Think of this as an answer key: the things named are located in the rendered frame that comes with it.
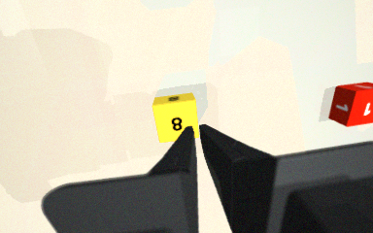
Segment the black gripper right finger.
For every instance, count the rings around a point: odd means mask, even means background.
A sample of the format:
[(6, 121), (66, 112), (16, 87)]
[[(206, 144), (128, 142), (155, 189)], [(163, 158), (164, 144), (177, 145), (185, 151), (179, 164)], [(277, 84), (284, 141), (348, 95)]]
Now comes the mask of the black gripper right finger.
[(207, 124), (199, 134), (232, 233), (280, 233), (292, 191), (373, 176), (373, 141), (275, 155)]

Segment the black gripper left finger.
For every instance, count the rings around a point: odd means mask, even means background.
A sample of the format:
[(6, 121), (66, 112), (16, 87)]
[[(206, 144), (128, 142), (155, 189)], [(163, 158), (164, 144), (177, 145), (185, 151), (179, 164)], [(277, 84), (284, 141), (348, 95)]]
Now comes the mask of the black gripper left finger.
[(56, 233), (199, 233), (195, 134), (187, 126), (146, 174), (66, 183), (41, 208)]

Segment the yellow block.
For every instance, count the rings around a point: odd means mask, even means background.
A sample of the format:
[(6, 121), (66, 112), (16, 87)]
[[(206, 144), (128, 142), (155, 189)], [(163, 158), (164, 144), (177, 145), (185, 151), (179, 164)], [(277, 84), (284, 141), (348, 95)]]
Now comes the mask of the yellow block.
[(153, 115), (160, 143), (176, 141), (187, 126), (192, 126), (199, 138), (193, 93), (154, 97)]

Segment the red block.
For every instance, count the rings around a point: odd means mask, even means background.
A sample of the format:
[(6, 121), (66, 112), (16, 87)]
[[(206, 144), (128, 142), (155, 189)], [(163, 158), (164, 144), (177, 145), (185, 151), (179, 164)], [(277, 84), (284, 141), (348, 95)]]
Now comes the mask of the red block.
[(337, 85), (328, 118), (346, 127), (373, 123), (373, 83)]

